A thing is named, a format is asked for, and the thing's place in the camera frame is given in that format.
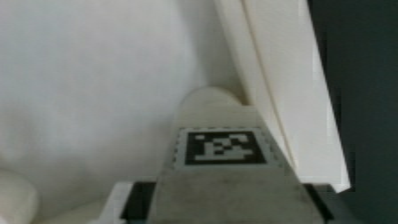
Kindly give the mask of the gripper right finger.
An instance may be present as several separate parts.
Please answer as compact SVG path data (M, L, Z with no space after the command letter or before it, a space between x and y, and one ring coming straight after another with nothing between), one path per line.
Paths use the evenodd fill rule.
M324 223L333 224L343 217L338 193L329 184L304 184L304 188L322 214Z

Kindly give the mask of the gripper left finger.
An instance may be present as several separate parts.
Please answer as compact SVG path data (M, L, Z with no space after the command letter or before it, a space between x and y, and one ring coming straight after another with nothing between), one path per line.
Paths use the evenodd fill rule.
M148 224L157 183L119 182L107 199L100 224Z

